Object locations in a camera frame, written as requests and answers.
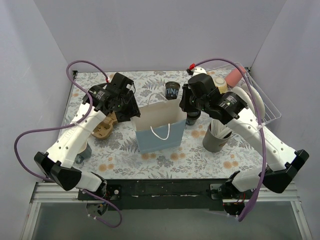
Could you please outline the black coffee cup lid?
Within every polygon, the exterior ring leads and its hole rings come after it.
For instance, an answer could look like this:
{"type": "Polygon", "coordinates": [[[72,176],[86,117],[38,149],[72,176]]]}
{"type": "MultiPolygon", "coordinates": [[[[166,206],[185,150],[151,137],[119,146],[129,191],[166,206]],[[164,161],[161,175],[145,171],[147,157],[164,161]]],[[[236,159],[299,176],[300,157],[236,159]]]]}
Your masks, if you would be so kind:
{"type": "Polygon", "coordinates": [[[201,112],[198,111],[193,111],[193,112],[187,112],[187,119],[189,120],[197,120],[201,115],[201,112]]]}

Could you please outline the light blue paper bag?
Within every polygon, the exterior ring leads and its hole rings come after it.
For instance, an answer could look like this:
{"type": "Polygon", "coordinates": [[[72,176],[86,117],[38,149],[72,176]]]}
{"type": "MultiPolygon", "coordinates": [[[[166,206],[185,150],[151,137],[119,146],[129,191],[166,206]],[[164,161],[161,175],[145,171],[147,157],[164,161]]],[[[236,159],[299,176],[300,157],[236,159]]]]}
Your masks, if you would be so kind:
{"type": "Polygon", "coordinates": [[[148,101],[139,109],[140,116],[130,119],[141,154],[180,146],[186,125],[187,113],[180,108],[179,99],[168,100],[160,93],[151,96],[163,101],[148,101]]]}

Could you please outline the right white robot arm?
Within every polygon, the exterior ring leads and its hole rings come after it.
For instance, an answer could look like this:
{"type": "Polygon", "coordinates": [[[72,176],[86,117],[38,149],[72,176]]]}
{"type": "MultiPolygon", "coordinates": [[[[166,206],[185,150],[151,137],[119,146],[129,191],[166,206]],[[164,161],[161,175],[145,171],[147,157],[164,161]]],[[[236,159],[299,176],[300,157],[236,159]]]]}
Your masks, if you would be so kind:
{"type": "Polygon", "coordinates": [[[202,111],[240,135],[262,156],[262,167],[237,171],[217,191],[237,199],[244,192],[264,185],[281,194],[309,158],[301,149],[286,145],[262,125],[258,115],[235,92],[220,93],[211,76],[199,73],[182,86],[179,104],[184,112],[202,111]]]}

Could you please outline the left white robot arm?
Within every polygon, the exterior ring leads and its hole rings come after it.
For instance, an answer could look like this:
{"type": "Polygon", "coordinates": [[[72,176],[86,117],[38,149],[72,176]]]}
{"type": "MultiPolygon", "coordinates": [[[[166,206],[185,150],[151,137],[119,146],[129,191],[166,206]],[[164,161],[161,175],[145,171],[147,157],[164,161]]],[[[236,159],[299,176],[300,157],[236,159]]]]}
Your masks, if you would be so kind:
{"type": "Polygon", "coordinates": [[[65,191],[85,189],[95,200],[103,199],[107,193],[103,178],[73,165],[88,137],[108,114],[115,113],[120,123],[141,115],[135,92],[134,81],[118,72],[111,82],[92,86],[72,120],[73,126],[46,152],[37,152],[34,156],[42,172],[65,191]]]}

